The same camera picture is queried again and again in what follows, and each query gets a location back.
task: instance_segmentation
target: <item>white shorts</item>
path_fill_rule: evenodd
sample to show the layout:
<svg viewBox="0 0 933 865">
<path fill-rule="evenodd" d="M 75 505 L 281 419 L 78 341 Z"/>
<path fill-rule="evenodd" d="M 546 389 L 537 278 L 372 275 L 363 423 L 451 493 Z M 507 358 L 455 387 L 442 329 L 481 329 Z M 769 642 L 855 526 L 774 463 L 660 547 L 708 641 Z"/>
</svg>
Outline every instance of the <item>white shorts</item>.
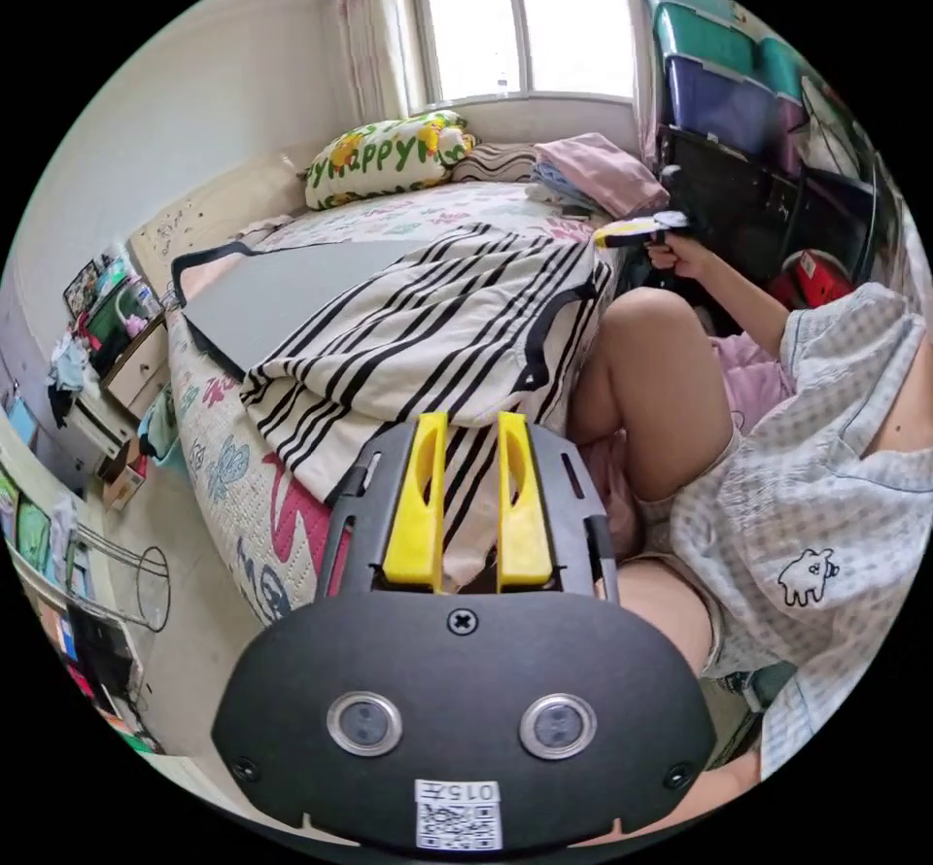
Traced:
<svg viewBox="0 0 933 865">
<path fill-rule="evenodd" d="M 712 473 L 723 464 L 735 452 L 741 440 L 742 435 L 739 429 L 733 427 L 732 437 L 729 438 L 729 443 L 725 449 L 697 478 Z M 719 656 L 719 649 L 722 646 L 722 611 L 719 602 L 703 585 L 700 578 L 671 549 L 671 510 L 674 508 L 675 499 L 676 494 L 657 502 L 644 502 L 636 499 L 641 511 L 641 517 L 644 520 L 644 549 L 636 557 L 627 558 L 623 563 L 633 564 L 635 561 L 650 560 L 664 564 L 669 571 L 683 579 L 703 601 L 712 628 L 712 644 L 709 648 L 709 656 L 700 671 L 700 676 L 703 677 L 715 665 Z"/>
</svg>

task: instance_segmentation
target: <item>window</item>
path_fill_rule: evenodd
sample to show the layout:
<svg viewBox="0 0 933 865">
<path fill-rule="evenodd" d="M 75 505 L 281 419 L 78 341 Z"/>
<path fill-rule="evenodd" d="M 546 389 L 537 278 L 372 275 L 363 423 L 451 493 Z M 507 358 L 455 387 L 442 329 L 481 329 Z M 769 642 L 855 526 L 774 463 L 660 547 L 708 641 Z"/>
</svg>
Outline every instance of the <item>window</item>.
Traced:
<svg viewBox="0 0 933 865">
<path fill-rule="evenodd" d="M 416 6 L 429 103 L 633 94 L 626 0 L 416 0 Z"/>
</svg>

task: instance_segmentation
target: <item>purple storage bin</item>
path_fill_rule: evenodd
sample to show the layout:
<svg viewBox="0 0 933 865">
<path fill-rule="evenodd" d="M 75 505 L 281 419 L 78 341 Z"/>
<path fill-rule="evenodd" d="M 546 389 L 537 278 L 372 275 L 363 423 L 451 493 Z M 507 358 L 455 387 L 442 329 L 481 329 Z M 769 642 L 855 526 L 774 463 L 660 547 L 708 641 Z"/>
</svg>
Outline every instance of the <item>purple storage bin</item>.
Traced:
<svg viewBox="0 0 933 865">
<path fill-rule="evenodd" d="M 680 129 L 714 136 L 751 156 L 759 156 L 774 135 L 776 98 L 750 78 L 673 55 L 668 86 Z"/>
<path fill-rule="evenodd" d="M 798 103 L 791 97 L 781 95 L 776 100 L 775 165 L 788 175 L 796 178 L 800 175 L 800 156 L 790 137 L 790 133 L 807 121 L 807 111 L 804 109 L 803 104 Z"/>
</svg>

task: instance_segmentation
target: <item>floor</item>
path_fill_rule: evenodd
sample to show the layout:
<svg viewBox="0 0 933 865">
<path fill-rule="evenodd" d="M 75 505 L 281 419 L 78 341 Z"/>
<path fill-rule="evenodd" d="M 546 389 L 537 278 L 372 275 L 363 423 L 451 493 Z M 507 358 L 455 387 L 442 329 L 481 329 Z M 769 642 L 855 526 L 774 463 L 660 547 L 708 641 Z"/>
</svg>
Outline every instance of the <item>floor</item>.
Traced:
<svg viewBox="0 0 933 865">
<path fill-rule="evenodd" d="M 123 512 L 102 516 L 104 535 L 141 553 L 165 555 L 171 606 L 158 634 L 130 625 L 144 667 L 139 710 L 166 752 L 210 753 L 210 725 L 237 657 L 260 631 L 208 534 L 194 494 L 172 470 L 150 467 Z M 108 561 L 117 603 L 139 613 L 136 571 Z M 144 586 L 143 609 L 155 618 L 164 596 Z"/>
</svg>

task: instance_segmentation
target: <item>pink shorts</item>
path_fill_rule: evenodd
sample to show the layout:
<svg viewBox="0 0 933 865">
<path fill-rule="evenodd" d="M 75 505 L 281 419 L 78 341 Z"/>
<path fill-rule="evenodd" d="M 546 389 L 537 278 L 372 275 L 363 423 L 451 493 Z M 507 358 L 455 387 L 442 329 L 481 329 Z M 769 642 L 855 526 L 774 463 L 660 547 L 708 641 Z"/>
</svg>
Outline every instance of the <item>pink shorts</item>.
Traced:
<svg viewBox="0 0 933 865">
<path fill-rule="evenodd" d="M 711 337 L 719 359 L 726 396 L 736 428 L 748 434 L 786 398 L 793 386 L 780 363 L 746 333 L 735 337 Z M 635 554 L 641 547 L 639 504 L 625 478 L 625 432 L 580 448 L 609 519 L 609 532 L 617 557 Z"/>
</svg>

